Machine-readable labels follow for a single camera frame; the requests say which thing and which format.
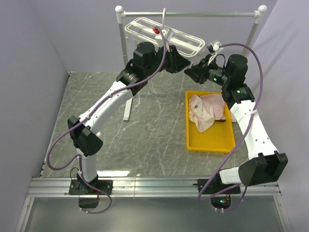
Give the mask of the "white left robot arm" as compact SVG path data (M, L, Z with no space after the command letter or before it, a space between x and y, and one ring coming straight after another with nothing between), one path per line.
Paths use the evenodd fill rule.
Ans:
M96 168L96 154L103 146L97 136L99 129L148 83L149 77L161 71L178 73L190 64L174 45L156 49L152 43L142 42L109 90L87 112L68 119L70 138L79 156L79 172L71 181L70 195L111 194L112 181L100 181Z

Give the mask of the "white plastic clip hanger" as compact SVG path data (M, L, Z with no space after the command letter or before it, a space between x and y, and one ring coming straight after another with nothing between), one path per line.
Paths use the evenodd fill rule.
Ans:
M133 36L136 41L150 42L157 47L162 47L163 40L154 31L154 28L160 28L166 44L176 46L178 53L183 57L191 59L205 51L206 43L203 39L166 25L166 9L163 9L159 15L162 17L161 23L144 16L137 17L124 27L125 33Z

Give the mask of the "white pink underwear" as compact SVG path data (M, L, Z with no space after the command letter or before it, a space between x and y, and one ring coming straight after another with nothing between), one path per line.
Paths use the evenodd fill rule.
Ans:
M193 95L189 100L189 120L194 122L198 132L203 133L215 122L211 95Z

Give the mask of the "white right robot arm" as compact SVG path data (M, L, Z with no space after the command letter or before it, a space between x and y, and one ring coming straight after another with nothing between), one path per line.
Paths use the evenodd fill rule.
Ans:
M260 99L255 98L244 83L247 63L246 57L233 54L224 67L219 67L216 60L207 55L199 64L184 71L196 83L209 80L221 86L223 100L235 117L242 132L241 141L248 150L248 161L236 168L219 167L199 191L199 196L208 187L217 195L239 185L249 187L276 182L288 163L287 155L273 145L259 117Z

